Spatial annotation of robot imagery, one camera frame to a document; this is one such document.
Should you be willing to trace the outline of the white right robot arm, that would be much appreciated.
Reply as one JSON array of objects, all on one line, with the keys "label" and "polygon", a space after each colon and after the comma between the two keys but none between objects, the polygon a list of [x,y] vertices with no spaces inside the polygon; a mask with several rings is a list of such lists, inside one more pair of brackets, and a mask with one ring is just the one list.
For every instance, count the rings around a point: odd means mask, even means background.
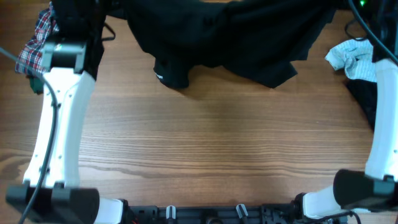
[{"label": "white right robot arm", "polygon": [[320,223],[359,213],[397,211],[397,1],[348,1],[373,45],[377,106],[364,171],[341,169],[333,185],[301,196],[299,219]]}]

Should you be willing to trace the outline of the black t-shirt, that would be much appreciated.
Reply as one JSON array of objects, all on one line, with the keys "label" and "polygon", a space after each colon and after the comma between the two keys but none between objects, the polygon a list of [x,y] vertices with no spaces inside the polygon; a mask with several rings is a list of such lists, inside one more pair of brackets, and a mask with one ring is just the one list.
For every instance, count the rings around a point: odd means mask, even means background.
[{"label": "black t-shirt", "polygon": [[331,1],[121,1],[111,15],[127,21],[141,49],[155,59],[165,86],[184,89],[190,70],[224,67],[275,88],[296,75],[322,29]]}]

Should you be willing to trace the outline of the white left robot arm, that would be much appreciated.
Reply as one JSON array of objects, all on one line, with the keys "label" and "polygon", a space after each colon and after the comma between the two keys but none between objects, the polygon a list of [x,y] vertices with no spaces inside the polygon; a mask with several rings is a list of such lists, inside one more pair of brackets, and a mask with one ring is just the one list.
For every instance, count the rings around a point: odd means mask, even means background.
[{"label": "white left robot arm", "polygon": [[44,85],[39,132],[20,185],[7,189],[6,202],[20,222],[127,223],[124,200],[103,198],[80,187],[78,155],[83,120],[104,53],[103,29],[118,1],[53,1],[50,22],[58,26],[42,47]]}]

